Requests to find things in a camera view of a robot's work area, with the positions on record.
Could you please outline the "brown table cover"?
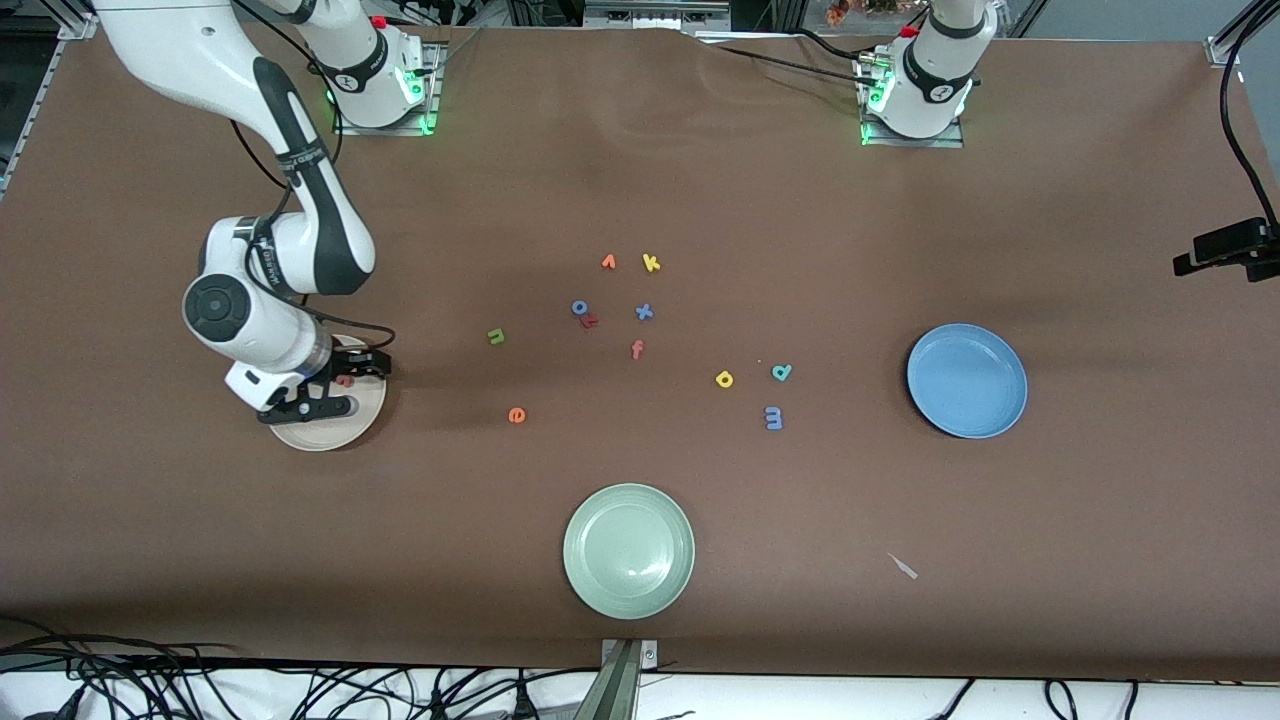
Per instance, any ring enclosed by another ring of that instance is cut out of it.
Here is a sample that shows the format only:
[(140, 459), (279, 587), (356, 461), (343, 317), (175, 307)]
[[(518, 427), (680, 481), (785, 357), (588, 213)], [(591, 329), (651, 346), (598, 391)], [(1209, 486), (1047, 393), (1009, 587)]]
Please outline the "brown table cover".
[[(961, 149), (864, 146), (833, 79), (484, 31), (436, 133), (344, 142), (378, 264), (316, 305), (393, 327), (396, 369), (358, 442), (308, 454), (180, 313), (210, 225), (279, 191), (70, 44), (0, 201), (0, 614), (270, 659), (584, 667), (637, 637), (680, 671), (1280, 679), (1280, 279), (1171, 266), (1257, 210), (1220, 73), (1044, 40), (979, 73)], [(951, 323), (1027, 369), (995, 438), (908, 392)], [(635, 621), (562, 561), (622, 483), (696, 541)]]

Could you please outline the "grey metal rail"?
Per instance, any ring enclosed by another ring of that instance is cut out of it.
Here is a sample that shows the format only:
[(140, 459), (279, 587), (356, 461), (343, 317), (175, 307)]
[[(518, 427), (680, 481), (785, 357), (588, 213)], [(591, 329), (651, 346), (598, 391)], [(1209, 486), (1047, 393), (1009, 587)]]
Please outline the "grey metal rail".
[(730, 0), (584, 0), (582, 27), (730, 32)]

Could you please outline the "aluminium frame profile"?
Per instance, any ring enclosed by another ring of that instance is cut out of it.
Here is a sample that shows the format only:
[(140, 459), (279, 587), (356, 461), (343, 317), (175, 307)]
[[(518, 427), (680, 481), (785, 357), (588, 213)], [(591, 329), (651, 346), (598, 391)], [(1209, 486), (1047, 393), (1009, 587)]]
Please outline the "aluminium frame profile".
[(1277, 18), (1280, 0), (1251, 0), (1216, 35), (1204, 41), (1211, 64), (1233, 67), (1242, 49)]
[(91, 0), (0, 0), (0, 201), (67, 47), (97, 29)]

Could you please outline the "pale green round plate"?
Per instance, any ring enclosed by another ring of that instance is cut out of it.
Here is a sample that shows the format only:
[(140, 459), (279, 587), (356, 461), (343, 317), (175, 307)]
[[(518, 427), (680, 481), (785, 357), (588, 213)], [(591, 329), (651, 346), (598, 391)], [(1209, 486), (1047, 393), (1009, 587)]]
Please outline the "pale green round plate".
[(666, 492), (622, 483), (596, 491), (575, 509), (562, 561), (588, 607), (635, 621), (664, 612), (685, 592), (696, 541), (687, 515)]

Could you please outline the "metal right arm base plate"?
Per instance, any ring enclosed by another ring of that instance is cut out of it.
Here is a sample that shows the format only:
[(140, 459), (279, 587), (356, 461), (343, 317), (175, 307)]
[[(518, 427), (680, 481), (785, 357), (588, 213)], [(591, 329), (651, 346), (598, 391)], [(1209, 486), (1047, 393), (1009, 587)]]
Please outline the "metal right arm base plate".
[(439, 111), (447, 46), (402, 38), (383, 68), (365, 79), (349, 72), (332, 78), (332, 102), (343, 135), (431, 135)]

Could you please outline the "blue round plate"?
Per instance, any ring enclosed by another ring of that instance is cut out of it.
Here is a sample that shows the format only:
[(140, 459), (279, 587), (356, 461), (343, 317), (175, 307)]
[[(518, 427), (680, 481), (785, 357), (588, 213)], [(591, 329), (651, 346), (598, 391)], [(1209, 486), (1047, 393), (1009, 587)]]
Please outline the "blue round plate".
[(989, 439), (1010, 430), (1029, 398), (1027, 369), (1012, 346), (966, 323), (925, 332), (908, 355), (905, 380), (919, 414), (963, 439)]

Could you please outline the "beige round plate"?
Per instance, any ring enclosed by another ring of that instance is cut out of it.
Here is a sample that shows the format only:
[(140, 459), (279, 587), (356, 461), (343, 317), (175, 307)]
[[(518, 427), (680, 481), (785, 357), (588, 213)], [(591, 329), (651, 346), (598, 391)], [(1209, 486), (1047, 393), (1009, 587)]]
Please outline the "beige round plate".
[[(357, 340), (349, 334), (334, 334), (333, 340)], [(285, 389), (274, 402), (294, 400), (293, 389)], [(357, 384), (346, 396), (355, 401), (349, 416), (315, 420), (298, 424), (269, 427), (278, 439), (306, 452), (324, 452), (356, 442), (380, 415), (387, 401), (387, 378), (357, 377)]]

